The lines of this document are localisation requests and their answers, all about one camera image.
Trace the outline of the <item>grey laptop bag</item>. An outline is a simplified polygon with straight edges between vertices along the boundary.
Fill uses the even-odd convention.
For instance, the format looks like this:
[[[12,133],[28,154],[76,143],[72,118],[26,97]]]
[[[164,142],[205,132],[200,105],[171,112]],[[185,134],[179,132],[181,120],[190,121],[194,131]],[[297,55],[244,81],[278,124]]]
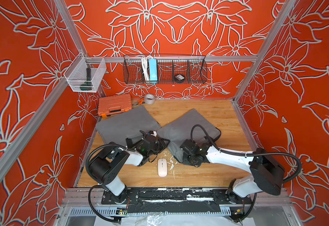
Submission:
[[[100,121],[95,128],[105,144],[114,142],[126,146],[127,138],[132,138],[136,143],[142,135],[141,131],[157,131],[161,126],[141,105]]]
[[[180,146],[186,139],[190,139],[191,130],[193,126],[197,124],[205,128],[214,142],[221,137],[221,131],[206,120],[195,109],[190,110],[182,117],[165,125],[157,131],[160,138],[170,140],[168,149],[174,158],[180,163],[183,163],[183,151]]]

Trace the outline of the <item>pink computer mouse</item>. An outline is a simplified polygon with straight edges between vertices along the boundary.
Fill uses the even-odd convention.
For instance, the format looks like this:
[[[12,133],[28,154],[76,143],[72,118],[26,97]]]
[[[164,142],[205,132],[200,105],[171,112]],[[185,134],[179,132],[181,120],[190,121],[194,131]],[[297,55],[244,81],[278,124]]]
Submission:
[[[159,177],[166,177],[167,176],[167,160],[164,158],[161,158],[157,162],[157,172]]]

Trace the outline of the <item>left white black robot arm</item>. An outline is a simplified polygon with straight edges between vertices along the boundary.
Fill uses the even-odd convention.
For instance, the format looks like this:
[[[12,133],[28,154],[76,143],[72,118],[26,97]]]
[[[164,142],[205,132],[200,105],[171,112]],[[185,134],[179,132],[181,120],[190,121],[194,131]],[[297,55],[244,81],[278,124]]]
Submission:
[[[91,194],[95,188],[102,188],[114,197],[115,202],[123,203],[130,198],[127,196],[128,187],[119,179],[118,174],[124,165],[143,166],[165,150],[170,140],[161,138],[156,131],[145,132],[140,130],[140,135],[127,137],[125,145],[109,142],[92,151],[85,162],[88,175],[98,184],[91,187],[88,192],[88,203],[94,214],[104,221],[121,223],[120,217],[112,219],[105,217],[97,211],[92,204]]]

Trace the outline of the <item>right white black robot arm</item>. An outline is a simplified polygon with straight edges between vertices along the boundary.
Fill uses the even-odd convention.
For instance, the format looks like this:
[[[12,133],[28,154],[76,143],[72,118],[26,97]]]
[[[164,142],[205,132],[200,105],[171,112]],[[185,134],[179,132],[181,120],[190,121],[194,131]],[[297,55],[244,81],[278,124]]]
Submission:
[[[295,179],[302,171],[301,160],[293,154],[282,152],[267,152],[257,148],[254,152],[241,152],[218,147],[202,125],[194,125],[191,132],[200,128],[206,142],[199,144],[191,136],[180,146],[183,151],[183,164],[200,167],[203,163],[223,164],[244,170],[248,176],[233,179],[226,190],[229,202],[237,203],[253,195],[251,205],[242,214],[232,214],[231,220],[235,223],[243,222],[254,208],[257,194],[264,192],[278,196],[283,185]],[[274,158],[275,155],[289,157],[295,161],[295,172],[285,176],[284,167]]]

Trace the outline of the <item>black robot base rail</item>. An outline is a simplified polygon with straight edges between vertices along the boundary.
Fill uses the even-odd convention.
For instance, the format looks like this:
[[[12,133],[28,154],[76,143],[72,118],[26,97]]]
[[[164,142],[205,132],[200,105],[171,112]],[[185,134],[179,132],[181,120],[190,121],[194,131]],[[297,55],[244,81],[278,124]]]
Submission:
[[[130,214],[198,214],[230,216],[249,206],[249,197],[228,196],[226,188],[209,187],[129,187],[125,200],[115,202],[110,192],[104,192],[103,205],[123,205]]]

